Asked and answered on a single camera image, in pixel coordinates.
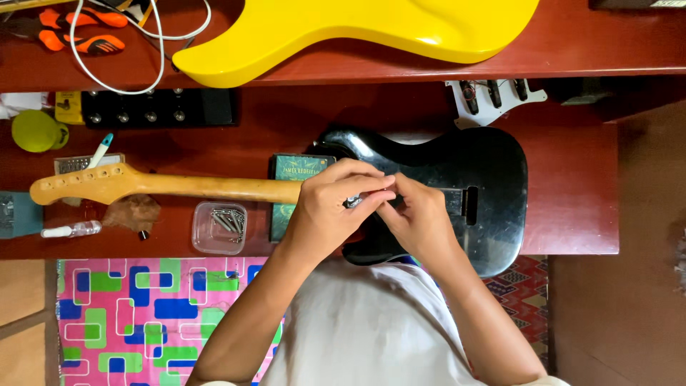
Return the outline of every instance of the orange pliers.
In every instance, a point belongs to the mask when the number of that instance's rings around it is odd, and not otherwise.
[[[60,51],[70,46],[69,29],[74,22],[74,12],[58,13],[47,8],[37,19],[10,19],[0,24],[0,30],[22,38],[38,39],[45,47]],[[76,26],[105,25],[124,27],[127,18],[116,12],[98,12],[92,8],[82,8]],[[124,49],[124,43],[112,35],[99,35],[92,38],[74,38],[76,49],[85,54],[113,54]]]

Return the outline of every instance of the white shirt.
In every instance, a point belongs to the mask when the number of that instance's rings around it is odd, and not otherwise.
[[[320,264],[298,290],[259,384],[485,385],[472,376],[455,322],[426,272],[343,259]],[[548,376],[526,386],[565,385]]]

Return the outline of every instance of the yellow package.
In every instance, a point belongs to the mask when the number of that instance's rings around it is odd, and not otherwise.
[[[55,93],[55,120],[65,124],[85,124],[81,114],[81,91]]]

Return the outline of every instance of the person's left hand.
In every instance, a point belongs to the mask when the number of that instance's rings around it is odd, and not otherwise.
[[[298,205],[281,241],[282,247],[319,264],[338,248],[380,204],[395,198],[382,190],[395,182],[374,166],[353,159],[341,161],[303,182]],[[353,209],[343,202],[363,192],[372,192]]]

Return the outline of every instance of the book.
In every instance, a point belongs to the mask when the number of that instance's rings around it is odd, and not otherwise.
[[[298,155],[276,153],[272,157],[270,178],[277,180],[304,181],[317,175],[327,166],[336,162],[334,157],[324,155]],[[286,232],[291,219],[293,204],[275,203],[272,205],[272,224],[270,242],[279,242]]]

